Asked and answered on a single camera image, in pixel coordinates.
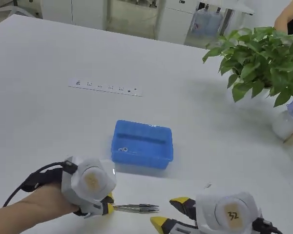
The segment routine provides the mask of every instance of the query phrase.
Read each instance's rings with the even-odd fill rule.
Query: person's arm
[[[59,185],[46,185],[20,202],[0,209],[0,234],[19,234],[78,209],[65,200]]]
[[[278,16],[274,23],[274,27],[278,31],[288,33],[288,22],[291,20],[293,20],[293,0]]]

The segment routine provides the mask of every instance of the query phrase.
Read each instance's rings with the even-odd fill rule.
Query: electrical outlet
[[[116,94],[125,94],[131,96],[142,96],[142,91],[138,88],[131,88],[126,86],[115,86],[115,85],[102,85],[91,81],[82,81],[79,79],[73,79],[70,81],[69,87],[82,88],[94,91],[103,91]]]

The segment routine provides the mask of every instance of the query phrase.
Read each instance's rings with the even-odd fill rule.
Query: human hand
[[[21,200],[20,203],[31,205],[40,223],[76,212],[79,209],[78,206],[65,199],[61,193],[60,184],[44,185]]]

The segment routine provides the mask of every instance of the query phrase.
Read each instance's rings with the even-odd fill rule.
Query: white cabinet
[[[195,0],[167,0],[165,8],[194,14],[196,5]]]
[[[165,8],[158,28],[158,40],[184,44],[193,14]]]
[[[106,29],[107,0],[41,0],[45,20]]]
[[[72,0],[41,0],[42,18],[62,23],[73,23]]]

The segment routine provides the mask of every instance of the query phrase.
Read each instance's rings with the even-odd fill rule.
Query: plastic bottle
[[[210,20],[210,13],[208,12],[209,5],[206,4],[204,9],[198,10],[193,16],[193,23],[191,32],[196,36],[204,36],[205,30]]]
[[[220,13],[220,7],[216,12],[211,13],[209,23],[206,27],[206,35],[215,37],[218,33],[221,21],[223,20],[223,14]]]
[[[293,102],[287,105],[287,110],[282,112],[272,123],[272,130],[283,140],[293,134]]]

